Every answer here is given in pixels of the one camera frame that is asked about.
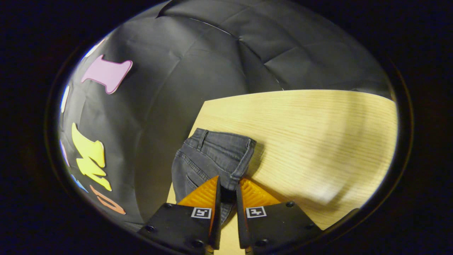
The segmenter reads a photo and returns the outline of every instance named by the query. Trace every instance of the orange letter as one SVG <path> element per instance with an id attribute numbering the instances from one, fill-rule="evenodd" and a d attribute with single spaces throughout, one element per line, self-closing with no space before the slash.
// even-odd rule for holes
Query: orange letter
<path id="1" fill-rule="evenodd" d="M 92 142 L 84 137 L 77 130 L 75 123 L 72 124 L 72 141 L 80 155 L 83 157 L 77 159 L 77 165 L 79 166 L 80 172 L 104 186 L 108 191 L 112 191 L 109 181 L 106 178 L 98 177 L 106 176 L 106 173 L 100 168 L 106 166 L 102 142 Z"/>
<path id="2" fill-rule="evenodd" d="M 107 206 L 108 208 L 116 211 L 117 213 L 121 213 L 121 214 L 126 214 L 126 212 L 124 211 L 124 209 L 118 205 L 117 203 L 115 203 L 112 199 L 104 196 L 103 194 L 101 194 L 99 191 L 95 190 L 93 188 L 93 186 L 90 185 L 90 188 L 91 190 L 94 192 L 94 194 L 98 195 L 98 199 L 99 201 L 101 202 L 101 204 Z"/>

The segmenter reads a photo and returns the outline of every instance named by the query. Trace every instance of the gray jeans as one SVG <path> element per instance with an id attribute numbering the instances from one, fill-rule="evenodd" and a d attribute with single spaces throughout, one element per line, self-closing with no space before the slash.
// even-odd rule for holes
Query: gray jeans
<path id="1" fill-rule="evenodd" d="M 235 190 L 246 174 L 256 141 L 245 136 L 211 132 L 197 128 L 176 152 L 172 165 L 172 181 L 179 203 L 207 180 L 219 176 L 221 221 L 228 218 L 235 205 Z"/>

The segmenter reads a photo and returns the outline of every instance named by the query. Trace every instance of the jeans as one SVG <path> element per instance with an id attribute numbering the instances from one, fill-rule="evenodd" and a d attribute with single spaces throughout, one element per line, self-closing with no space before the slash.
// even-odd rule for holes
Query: jeans
<path id="1" fill-rule="evenodd" d="M 172 181 L 179 203 L 207 180 L 219 176 L 221 182 L 221 222 L 235 205 L 235 190 L 246 174 L 256 141 L 245 136 L 211 132 L 197 128 L 176 152 Z"/>

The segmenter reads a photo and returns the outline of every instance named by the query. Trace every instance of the black fabric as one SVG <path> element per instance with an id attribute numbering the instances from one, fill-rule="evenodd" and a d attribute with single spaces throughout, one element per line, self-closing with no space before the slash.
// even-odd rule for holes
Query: black fabric
<path id="1" fill-rule="evenodd" d="M 166 202 L 174 152 L 187 138 L 204 101 L 288 89 L 342 89 L 390 98 L 379 64 L 343 30 L 308 9 L 277 0 L 180 0 L 130 19 L 80 60 L 68 80 L 60 138 L 68 173 L 116 221 L 146 222 Z M 106 94 L 91 80 L 90 64 L 133 66 Z M 126 211 L 103 206 L 89 188 L 102 186 L 80 173 L 71 125 L 105 147 L 105 195 Z"/>
<path id="2" fill-rule="evenodd" d="M 176 202 L 207 180 L 219 176 L 224 188 L 221 196 L 221 222 L 228 218 L 235 201 L 228 191 L 235 191 L 246 174 L 256 141 L 242 135 L 211 132 L 197 128 L 176 152 L 172 165 Z"/>

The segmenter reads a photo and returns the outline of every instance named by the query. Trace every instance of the wooden table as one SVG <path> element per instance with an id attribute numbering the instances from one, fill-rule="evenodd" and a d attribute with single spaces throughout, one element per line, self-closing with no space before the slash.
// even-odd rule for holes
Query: wooden table
<path id="1" fill-rule="evenodd" d="M 257 141 L 248 176 L 281 201 L 293 200 L 326 229 L 374 193 L 393 158 L 396 105 L 368 93 L 290 90 L 206 101 L 196 128 Z M 173 186 L 167 202 L 175 203 Z M 216 255 L 243 254 L 237 217 Z"/>

